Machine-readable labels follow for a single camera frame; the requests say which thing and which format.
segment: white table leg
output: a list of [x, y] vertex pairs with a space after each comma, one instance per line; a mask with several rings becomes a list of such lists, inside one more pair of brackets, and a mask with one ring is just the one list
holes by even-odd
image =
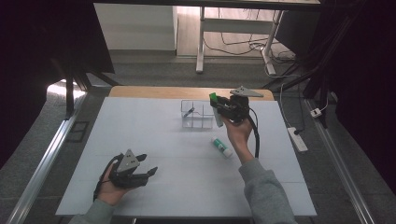
[[275, 16], [275, 20], [273, 23], [273, 27], [271, 29], [271, 33], [268, 36], [267, 44], [265, 45], [265, 48], [262, 49], [262, 57], [264, 58], [265, 66], [267, 68], [269, 76], [276, 75], [275, 68], [274, 68], [271, 58], [270, 58], [270, 50], [271, 50], [271, 45], [274, 41], [277, 26], [279, 25], [280, 17], [282, 16], [282, 12], [283, 11], [278, 11], [277, 15]]
[[205, 24], [205, 8], [201, 7], [199, 44], [198, 44], [197, 67], [196, 67], [197, 74], [202, 74], [204, 72], [204, 24]]

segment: green tape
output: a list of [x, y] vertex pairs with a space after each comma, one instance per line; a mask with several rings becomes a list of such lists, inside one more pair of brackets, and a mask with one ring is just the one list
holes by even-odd
[[216, 93], [215, 92], [213, 92], [213, 93], [210, 93], [209, 94], [209, 97], [210, 97], [210, 99], [212, 100], [212, 101], [214, 101], [214, 102], [218, 102], [218, 96], [216, 95]]

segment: table surface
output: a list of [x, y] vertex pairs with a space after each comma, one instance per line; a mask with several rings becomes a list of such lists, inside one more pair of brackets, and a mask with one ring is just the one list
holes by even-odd
[[[102, 105], [56, 214], [84, 214], [108, 161], [130, 148], [135, 155], [148, 154], [136, 170], [138, 174], [155, 166], [159, 170], [145, 187], [124, 196], [116, 216], [250, 217], [244, 182], [237, 171], [240, 161], [235, 154], [226, 159], [210, 143], [215, 135], [230, 146], [225, 128], [217, 128], [215, 122], [216, 127], [207, 130], [181, 127], [181, 100], [208, 101], [209, 93], [228, 96], [229, 91], [114, 87]], [[250, 102], [260, 123], [259, 160], [265, 169], [274, 170], [294, 214], [314, 216], [316, 211], [279, 106], [270, 91], [257, 91], [265, 96]], [[254, 149], [254, 137], [249, 138], [248, 146]]]
[[[110, 97], [165, 98], [165, 99], [201, 99], [208, 100], [210, 93], [229, 97], [231, 89], [191, 88], [191, 87], [147, 87], [147, 86], [116, 86], [111, 89]], [[250, 97], [249, 100], [273, 101], [274, 95], [268, 90], [254, 90], [264, 95]]]

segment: gray sleeve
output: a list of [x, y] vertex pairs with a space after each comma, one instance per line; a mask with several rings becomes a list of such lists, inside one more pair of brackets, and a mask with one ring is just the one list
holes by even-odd
[[108, 224], [111, 221], [113, 212], [113, 206], [96, 199], [85, 215], [75, 215], [69, 224]]
[[239, 173], [255, 223], [296, 223], [285, 190], [272, 170], [264, 170], [254, 159], [244, 163]]

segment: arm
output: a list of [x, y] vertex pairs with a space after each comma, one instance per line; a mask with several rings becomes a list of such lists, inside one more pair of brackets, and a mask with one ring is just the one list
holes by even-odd
[[117, 205], [122, 196], [131, 189], [116, 188], [108, 179], [111, 168], [110, 165], [106, 171], [103, 184], [100, 188], [98, 198], [93, 202], [91, 208], [85, 215], [74, 216], [69, 224], [107, 224], [110, 223]]
[[222, 118], [231, 144], [242, 166], [239, 172], [245, 181], [245, 196], [256, 223], [296, 223], [285, 190], [274, 172], [264, 170], [248, 149], [251, 125], [247, 119], [235, 124]]

